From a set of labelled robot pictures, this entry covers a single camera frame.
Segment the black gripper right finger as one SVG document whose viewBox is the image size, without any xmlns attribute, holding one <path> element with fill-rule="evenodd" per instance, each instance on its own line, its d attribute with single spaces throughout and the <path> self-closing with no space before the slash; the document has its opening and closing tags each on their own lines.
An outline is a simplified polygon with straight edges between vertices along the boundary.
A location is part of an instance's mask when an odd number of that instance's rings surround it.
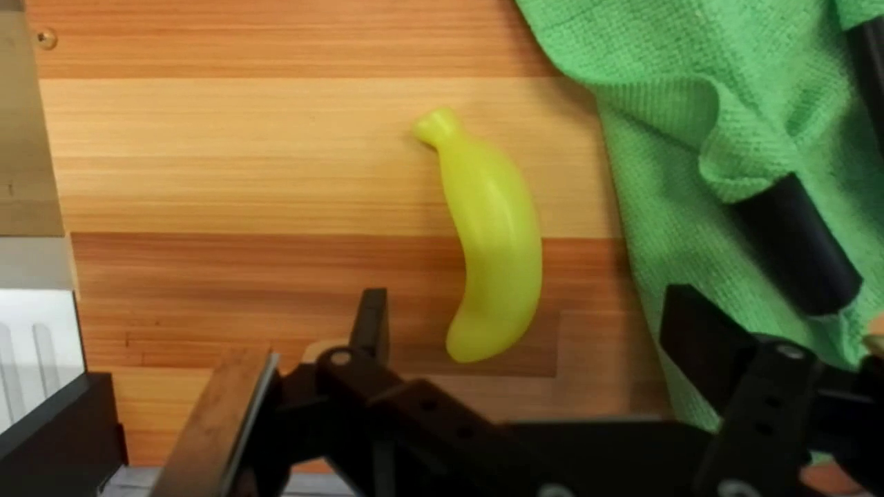
<svg viewBox="0 0 884 497">
<path fill-rule="evenodd" d="M 699 497 L 810 497 L 810 402 L 817 358 L 787 340 L 751 335 L 689 285 L 671 285 L 660 344 L 721 424 L 693 478 Z"/>
</svg>

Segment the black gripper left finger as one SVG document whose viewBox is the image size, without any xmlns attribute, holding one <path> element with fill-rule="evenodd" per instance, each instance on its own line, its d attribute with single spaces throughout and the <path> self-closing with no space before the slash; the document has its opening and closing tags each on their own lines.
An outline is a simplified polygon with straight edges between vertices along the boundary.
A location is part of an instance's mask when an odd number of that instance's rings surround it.
<svg viewBox="0 0 884 497">
<path fill-rule="evenodd" d="M 406 381 L 389 364 L 389 307 L 385 288 L 360 297 L 350 336 L 319 358 L 319 383 L 339 405 L 353 442 L 368 444 L 370 497 L 507 497 L 508 435 L 443 387 Z"/>
</svg>

